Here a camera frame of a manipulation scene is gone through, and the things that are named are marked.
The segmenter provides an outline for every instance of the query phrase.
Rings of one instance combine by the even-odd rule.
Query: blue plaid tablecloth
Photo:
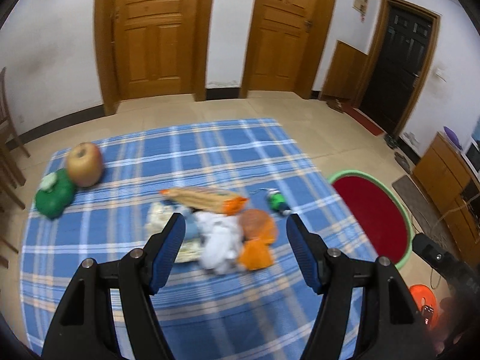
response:
[[[244,196],[277,188],[310,231],[329,247],[373,261],[376,253],[330,184],[273,119],[231,120],[160,128],[99,140],[101,183],[77,193],[54,221],[29,213],[21,257],[20,292],[27,337],[41,353],[50,321],[70,278],[86,257],[116,260],[145,244],[147,211],[158,191],[212,186]],[[64,166],[56,152],[45,173]],[[268,210],[265,195],[250,207]],[[197,263],[175,264],[152,297],[165,337],[178,360],[299,359],[321,297],[306,286],[285,232],[272,245],[275,264],[254,272],[214,276]],[[362,293],[352,298],[342,358],[352,355]],[[133,359],[119,293],[112,307],[123,356]]]

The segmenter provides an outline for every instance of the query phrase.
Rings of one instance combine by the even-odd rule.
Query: orange bucket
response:
[[[433,317],[430,322],[430,329],[433,328],[438,319],[437,299],[431,289],[423,284],[416,284],[410,287],[410,293],[417,307],[422,311],[422,307],[427,305],[433,308]]]

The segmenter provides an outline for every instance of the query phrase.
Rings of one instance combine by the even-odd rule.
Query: white wall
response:
[[[336,0],[332,21],[328,30],[325,48],[313,84],[314,91],[321,91],[325,82],[328,68],[333,59],[337,40],[368,54],[371,38],[374,35],[380,0],[369,0],[365,21],[361,21],[361,14],[353,7],[354,0]]]
[[[207,88],[241,85],[254,1],[213,0]]]
[[[407,0],[441,15],[428,79],[403,133],[413,133],[423,155],[437,131],[448,126],[466,143],[480,116],[480,36],[465,10],[450,0]],[[440,68],[443,81],[435,75]]]
[[[20,0],[0,30],[10,111],[19,133],[102,104],[94,0]]]

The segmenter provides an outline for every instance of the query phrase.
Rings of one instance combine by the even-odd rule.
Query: blue gripper pad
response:
[[[289,238],[289,243],[297,260],[297,264],[300,267],[303,279],[306,284],[318,294],[322,289],[322,284],[318,278],[317,261],[304,238],[305,235],[308,235],[308,231],[305,230],[305,232],[307,232],[307,234],[302,234],[293,220],[292,215],[290,215],[286,220],[286,236]]]
[[[185,238],[185,218],[183,215],[174,215],[166,224],[163,232],[168,232],[160,250],[152,264],[152,280],[148,287],[153,294],[167,283],[173,263],[177,258],[180,246]]]

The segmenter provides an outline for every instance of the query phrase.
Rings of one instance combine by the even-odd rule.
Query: red mat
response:
[[[407,249],[405,221],[390,197],[369,180],[345,176],[333,187],[349,207],[379,256],[395,264]]]
[[[378,127],[375,123],[368,119],[368,117],[362,115],[360,112],[358,112],[358,110],[354,109],[351,105],[345,103],[342,104],[342,110],[347,115],[353,117],[373,135],[378,136],[385,133],[385,131],[383,131],[380,127]]]

